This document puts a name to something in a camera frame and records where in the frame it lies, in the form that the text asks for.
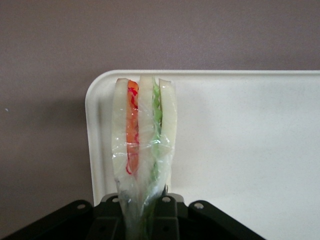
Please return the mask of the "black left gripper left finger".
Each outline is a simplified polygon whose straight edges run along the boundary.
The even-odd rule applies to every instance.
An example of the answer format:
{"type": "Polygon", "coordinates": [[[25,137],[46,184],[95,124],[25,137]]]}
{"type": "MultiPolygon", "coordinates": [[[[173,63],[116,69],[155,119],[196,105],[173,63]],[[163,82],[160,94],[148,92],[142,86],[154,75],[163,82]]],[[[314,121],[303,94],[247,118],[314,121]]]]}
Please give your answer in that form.
{"type": "Polygon", "coordinates": [[[126,229],[118,194],[107,194],[95,208],[95,240],[125,240],[126,229]]]}

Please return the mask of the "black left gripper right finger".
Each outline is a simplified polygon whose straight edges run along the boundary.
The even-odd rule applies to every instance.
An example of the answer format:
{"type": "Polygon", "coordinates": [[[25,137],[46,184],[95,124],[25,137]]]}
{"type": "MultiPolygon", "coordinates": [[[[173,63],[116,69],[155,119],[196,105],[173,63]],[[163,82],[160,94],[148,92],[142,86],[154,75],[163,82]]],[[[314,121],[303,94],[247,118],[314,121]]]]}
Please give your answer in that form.
{"type": "Polygon", "coordinates": [[[178,204],[184,198],[176,193],[160,196],[155,204],[151,240],[180,240],[178,204]]]}

